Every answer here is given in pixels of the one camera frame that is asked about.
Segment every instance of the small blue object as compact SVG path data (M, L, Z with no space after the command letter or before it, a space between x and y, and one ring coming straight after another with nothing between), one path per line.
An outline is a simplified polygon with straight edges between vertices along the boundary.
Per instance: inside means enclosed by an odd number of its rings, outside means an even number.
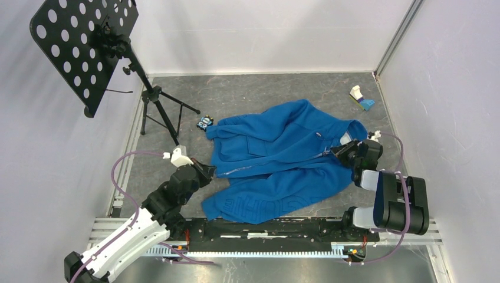
M365 109L365 111L368 111L375 104L375 101L373 101L371 99L365 99L359 103L360 103L361 107L363 109Z
M210 116L205 116L201 118L200 122L196 125L197 128L200 128L203 131L206 131L206 128L213 125L213 118Z

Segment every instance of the blue hoodie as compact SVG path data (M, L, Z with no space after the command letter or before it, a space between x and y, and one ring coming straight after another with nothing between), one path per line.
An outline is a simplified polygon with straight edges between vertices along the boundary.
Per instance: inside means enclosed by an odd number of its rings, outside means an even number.
M341 121L307 100L208 127L212 165L230 186L202 202L209 220L261 223L329 198L351 183L351 170L330 154L346 132L364 140L359 121Z

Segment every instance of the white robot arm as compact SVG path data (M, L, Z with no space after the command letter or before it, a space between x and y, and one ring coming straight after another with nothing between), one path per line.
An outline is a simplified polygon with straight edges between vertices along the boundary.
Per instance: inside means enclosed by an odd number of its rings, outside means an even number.
M215 168L188 158L184 146L174 149L170 161L177 171L142 203L135 223L133 215L92 249L81 255L72 252L65 258L68 282L88 262L74 278L75 283L111 283L148 249L184 232L180 207L200 187L210 183Z

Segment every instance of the music stand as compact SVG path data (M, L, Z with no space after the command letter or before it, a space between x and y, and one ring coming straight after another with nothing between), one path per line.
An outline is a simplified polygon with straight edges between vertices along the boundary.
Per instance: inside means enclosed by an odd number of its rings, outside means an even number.
M107 90L118 60L128 58L131 64L123 71L137 72L146 91L144 102L144 128L147 105L153 102L176 145L179 145L180 118L186 107L197 114L200 111L153 87L147 79L130 44L130 34L139 13L135 0L46 0L30 23L31 35L65 81L85 104L84 114L93 118ZM177 130L159 101L163 95L180 104Z

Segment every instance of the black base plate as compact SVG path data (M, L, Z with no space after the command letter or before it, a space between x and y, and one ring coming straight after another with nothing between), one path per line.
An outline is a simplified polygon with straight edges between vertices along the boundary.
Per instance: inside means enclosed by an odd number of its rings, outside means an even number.
M364 234L369 242L380 240L378 233L343 227L339 218L278 218L257 225L192 218L187 228L192 252L331 251L332 242L362 242ZM254 238L253 233L283 238ZM170 240L185 240L185 235Z

